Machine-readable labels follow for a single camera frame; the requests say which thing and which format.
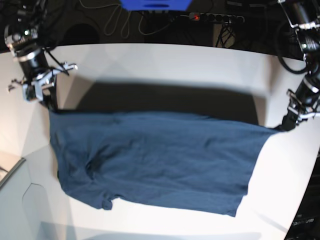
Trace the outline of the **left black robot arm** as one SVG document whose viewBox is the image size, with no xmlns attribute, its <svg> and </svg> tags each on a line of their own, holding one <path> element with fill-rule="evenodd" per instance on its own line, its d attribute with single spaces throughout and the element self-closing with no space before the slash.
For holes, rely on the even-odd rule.
<svg viewBox="0 0 320 240">
<path fill-rule="evenodd" d="M 280 64 L 294 75 L 304 74 L 297 90 L 286 92 L 289 97 L 287 114 L 276 127 L 281 132 L 289 132 L 310 118 L 318 118 L 320 112 L 320 2 L 318 0 L 279 0 L 286 20 L 277 28 L 274 46 Z M 302 52 L 305 67 L 300 70 L 290 68 L 280 50 L 279 36 L 285 25 L 294 31 Z"/>
</svg>

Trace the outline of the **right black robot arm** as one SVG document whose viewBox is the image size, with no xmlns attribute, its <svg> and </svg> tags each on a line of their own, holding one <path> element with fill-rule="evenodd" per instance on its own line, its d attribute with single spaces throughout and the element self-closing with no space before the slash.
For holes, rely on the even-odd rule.
<svg viewBox="0 0 320 240">
<path fill-rule="evenodd" d="M 57 44 L 50 41 L 52 27 L 46 25 L 47 16 L 48 1 L 21 0 L 16 21 L 4 28 L 5 45 L 23 73 L 22 79 L 10 81 L 7 90 L 11 92 L 20 87 L 25 101 L 36 101 L 48 110 L 56 111 L 58 75 L 69 75 L 78 66 L 60 62 L 52 55 Z"/>
</svg>

